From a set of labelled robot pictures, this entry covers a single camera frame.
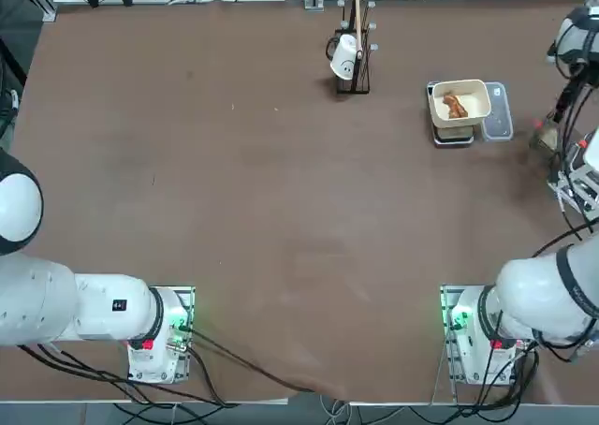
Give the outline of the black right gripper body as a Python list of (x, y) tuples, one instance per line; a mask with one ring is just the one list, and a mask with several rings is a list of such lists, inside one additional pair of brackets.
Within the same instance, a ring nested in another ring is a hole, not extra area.
[(589, 83), (590, 64), (588, 62), (559, 64), (559, 73), (568, 84), (584, 87)]

